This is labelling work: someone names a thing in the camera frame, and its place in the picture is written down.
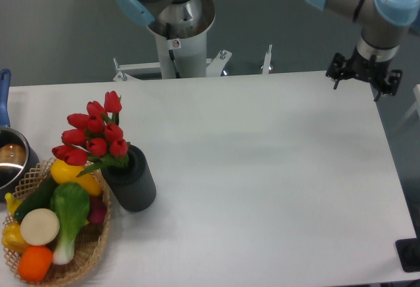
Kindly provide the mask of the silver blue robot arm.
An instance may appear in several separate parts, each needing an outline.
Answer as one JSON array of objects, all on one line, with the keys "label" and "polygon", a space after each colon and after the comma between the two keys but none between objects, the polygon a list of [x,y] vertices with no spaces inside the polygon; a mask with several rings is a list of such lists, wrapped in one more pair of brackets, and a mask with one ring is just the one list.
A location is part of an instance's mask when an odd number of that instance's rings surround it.
[{"label": "silver blue robot arm", "polygon": [[[215,19],[212,0],[115,0],[122,13],[155,36],[164,79],[218,76],[227,55],[207,61],[207,31]],[[367,82],[378,96],[397,93],[403,73],[389,64],[419,14],[419,0],[305,0],[361,25],[352,56],[336,54],[327,76],[339,83]]]}]

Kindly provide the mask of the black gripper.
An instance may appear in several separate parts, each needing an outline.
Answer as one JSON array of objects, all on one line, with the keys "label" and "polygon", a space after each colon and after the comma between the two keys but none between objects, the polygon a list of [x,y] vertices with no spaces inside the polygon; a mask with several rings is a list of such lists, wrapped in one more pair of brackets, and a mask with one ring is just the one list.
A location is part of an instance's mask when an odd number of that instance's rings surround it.
[{"label": "black gripper", "polygon": [[403,76],[402,70],[388,72],[389,64],[390,60],[378,62],[375,55],[366,59],[361,54],[354,53],[347,61],[341,53],[335,53],[325,76],[334,82],[334,90],[338,88],[340,81],[352,77],[371,83],[377,90],[374,97],[374,101],[377,102],[383,95],[395,96]]}]

